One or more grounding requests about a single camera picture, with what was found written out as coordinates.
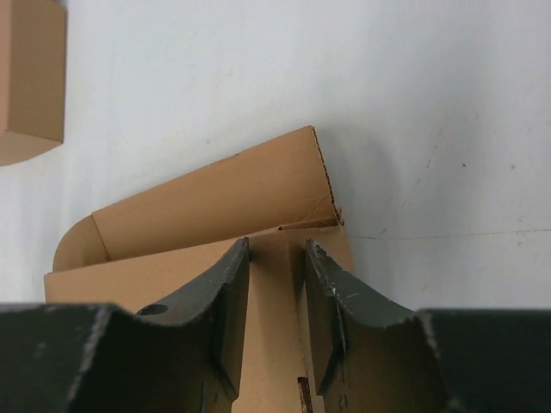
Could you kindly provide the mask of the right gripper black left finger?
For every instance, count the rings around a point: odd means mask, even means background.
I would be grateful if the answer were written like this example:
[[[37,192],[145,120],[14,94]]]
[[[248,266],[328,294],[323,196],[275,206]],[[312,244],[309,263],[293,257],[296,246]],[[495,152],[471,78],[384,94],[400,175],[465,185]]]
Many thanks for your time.
[[[238,398],[250,245],[131,313],[109,303],[1,307],[4,412],[228,412]]]

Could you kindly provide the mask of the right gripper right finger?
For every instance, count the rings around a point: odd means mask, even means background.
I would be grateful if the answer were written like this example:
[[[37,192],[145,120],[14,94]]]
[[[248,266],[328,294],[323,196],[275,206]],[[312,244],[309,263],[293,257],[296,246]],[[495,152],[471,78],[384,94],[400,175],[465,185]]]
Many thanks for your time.
[[[313,380],[328,412],[547,412],[547,310],[411,311],[306,244]]]

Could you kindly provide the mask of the brown cardboard box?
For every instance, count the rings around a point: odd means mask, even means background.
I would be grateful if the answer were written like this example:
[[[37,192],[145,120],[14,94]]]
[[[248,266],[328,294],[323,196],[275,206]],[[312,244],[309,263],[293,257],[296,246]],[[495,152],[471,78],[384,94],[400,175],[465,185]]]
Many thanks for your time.
[[[64,141],[67,11],[54,1],[1,2],[1,165]]]

